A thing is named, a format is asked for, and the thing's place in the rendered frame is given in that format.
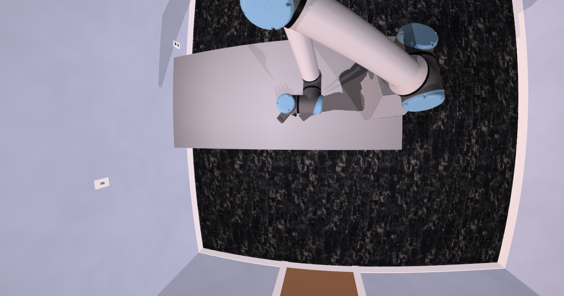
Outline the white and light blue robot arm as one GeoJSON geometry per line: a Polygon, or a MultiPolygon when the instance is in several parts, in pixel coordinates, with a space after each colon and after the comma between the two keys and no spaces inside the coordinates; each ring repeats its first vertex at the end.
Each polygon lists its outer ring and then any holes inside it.
{"type": "Polygon", "coordinates": [[[433,53],[438,35],[427,25],[405,24],[393,42],[336,0],[240,0],[240,5],[254,25],[284,27],[301,72],[303,95],[277,99],[281,123],[290,114],[322,113],[322,72],[312,39],[378,75],[401,97],[405,111],[426,111],[445,100],[433,53]]]}

